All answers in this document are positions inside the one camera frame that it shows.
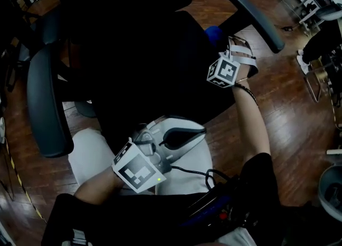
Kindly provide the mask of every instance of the black sleeve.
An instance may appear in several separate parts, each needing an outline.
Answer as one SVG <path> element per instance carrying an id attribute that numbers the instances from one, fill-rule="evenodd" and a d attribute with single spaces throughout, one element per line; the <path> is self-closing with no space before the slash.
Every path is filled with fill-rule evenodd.
<path id="1" fill-rule="evenodd" d="M 248 232 L 257 245 L 282 245 L 283 217 L 271 156 L 262 153 L 247 161 L 240 180 L 246 186 L 244 202 L 256 223 Z"/>

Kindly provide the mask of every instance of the office chair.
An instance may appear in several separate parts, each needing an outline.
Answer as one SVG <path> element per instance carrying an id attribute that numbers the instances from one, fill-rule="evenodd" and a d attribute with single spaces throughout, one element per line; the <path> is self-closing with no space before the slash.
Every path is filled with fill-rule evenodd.
<path id="1" fill-rule="evenodd" d="M 167 4 L 155 0 L 157 12 L 150 0 L 138 1 L 146 4 L 133 10 L 134 17 L 122 11 L 129 4 L 116 6 L 123 13 L 119 22 L 129 20 L 124 26 L 115 22 L 120 27 L 105 23 L 110 23 L 113 17 L 101 15 L 98 21 L 102 23 L 93 23 L 91 29 L 87 25 L 89 7 L 84 3 L 75 7 L 78 25 L 73 38 L 82 43 L 81 64 L 87 77 L 82 86 L 76 83 L 67 86 L 69 82 L 64 82 L 65 88 L 61 89 L 57 79 L 61 67 L 50 46 L 32 59 L 27 81 L 28 111 L 43 156 L 59 157 L 73 150 L 62 107 L 66 99 L 93 101 L 102 133 L 114 153 L 122 148 L 139 123 L 174 114 L 204 124 L 234 104 L 231 89 L 217 88 L 206 81 L 208 67 L 218 58 L 217 48 L 188 12 L 177 11 L 192 0 L 163 0 Z M 284 42 L 263 13 L 248 0 L 230 1 L 238 11 L 219 26 L 226 35 L 253 25 L 274 53 L 283 49 Z M 61 0 L 71 12 L 70 17 L 74 17 L 73 2 L 78 0 Z M 92 10 L 95 7 L 103 11 L 104 6 L 97 0 L 94 2 L 99 6 L 92 5 Z M 84 17 L 80 21 L 83 7 Z M 72 69 L 64 67 L 64 70 L 74 78 Z"/>
<path id="2" fill-rule="evenodd" d="M 32 56 L 46 44 L 65 38 L 65 27 L 60 6 L 42 17 L 39 16 L 31 25 L 22 18 L 22 10 L 10 0 L 0 0 L 0 7 L 3 11 L 0 23 L 4 33 L 1 50 L 3 52 L 7 49 L 10 54 L 5 84 L 11 92 L 18 78 L 27 74 Z M 10 46 L 13 37 L 20 41 L 15 48 Z"/>

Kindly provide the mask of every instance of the person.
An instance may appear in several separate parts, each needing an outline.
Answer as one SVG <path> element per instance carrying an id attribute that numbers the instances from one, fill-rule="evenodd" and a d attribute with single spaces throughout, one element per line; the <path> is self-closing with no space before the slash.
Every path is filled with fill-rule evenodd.
<path id="1" fill-rule="evenodd" d="M 237 75 L 248 89 L 249 70 L 241 65 Z M 256 218 L 253 227 L 238 227 L 215 239 L 206 229 L 181 227 L 185 209 L 208 192 L 204 177 L 173 169 L 154 194 L 135 194 L 113 172 L 114 154 L 105 138 L 86 129 L 74 136 L 69 155 L 80 187 L 73 196 L 57 197 L 42 245 L 281 245 L 281 205 L 266 126 L 252 96 L 240 88 L 232 91 L 244 146 L 239 180 L 246 185 L 243 202 Z M 201 141 L 173 165 L 201 172 L 213 168 L 207 142 Z"/>
<path id="2" fill-rule="evenodd" d="M 310 62 L 333 51 L 342 44 L 342 19 L 325 21 L 322 29 L 314 35 L 303 50 L 298 50 L 297 62 L 304 74 L 309 72 Z"/>

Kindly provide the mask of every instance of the black office chair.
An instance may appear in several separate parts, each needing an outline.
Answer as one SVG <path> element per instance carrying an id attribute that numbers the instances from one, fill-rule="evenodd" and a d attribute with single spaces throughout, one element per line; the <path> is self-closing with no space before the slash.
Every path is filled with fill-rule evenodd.
<path id="1" fill-rule="evenodd" d="M 18 78 L 27 75 L 30 60 L 46 44 L 56 44 L 65 40 L 66 27 L 64 27 L 61 7 L 58 6 L 29 25 L 23 19 L 23 12 L 10 0 L 0 0 L 2 10 L 0 23 L 4 33 L 3 50 L 9 52 L 6 87 L 12 91 Z M 10 46 L 13 37 L 20 43 L 17 47 Z"/>
<path id="2" fill-rule="evenodd" d="M 93 101 L 103 135 L 114 153 L 125 144 L 138 123 L 148 123 L 163 114 L 176 114 L 203 124 L 234 104 L 231 89 L 221 89 L 206 81 L 208 67 L 218 58 L 218 51 L 190 14 L 176 11 L 192 0 L 166 1 L 170 4 L 159 9 L 162 14 L 157 18 L 157 14 L 153 13 L 144 19 L 146 12 L 138 13 L 142 18 L 133 18 L 136 24 L 143 20 L 146 26 L 153 20 L 152 25 L 156 25 L 152 31 L 148 26 L 144 29 L 143 33 L 149 33 L 144 35 L 145 43 L 137 41 L 141 35 L 126 37 L 125 29 L 115 28 L 113 37 L 123 31 L 118 42 L 126 44 L 127 51 L 124 45 L 116 51 L 113 47 L 115 41 L 113 44 L 99 44 L 98 39 L 92 41 L 84 33 L 81 38 L 77 36 L 83 42 L 87 60 L 83 62 L 84 70 L 89 71 L 86 73 L 88 79 L 83 84 L 86 90 L 80 86 L 77 89 L 75 83 L 61 91 L 61 82 L 57 79 L 57 60 L 51 54 L 51 47 L 46 46 L 35 55 L 28 74 L 27 99 L 32 132 L 43 156 L 58 157 L 73 150 L 62 107 L 62 101 L 67 99 L 65 95 L 70 91 L 72 95 L 68 99 Z M 224 33 L 233 35 L 253 25 L 273 52 L 283 49 L 285 44 L 275 27 L 253 4 L 248 0 L 230 1 L 238 11 L 219 26 Z M 101 26 L 96 24 L 96 30 L 105 38 L 108 31 L 104 32 Z M 137 53 L 142 57 L 140 61 L 134 58 L 139 46 L 131 48 L 133 43 L 143 46 Z M 160 58 L 164 52 L 167 57 Z M 204 106 L 206 99 L 212 106 Z"/>

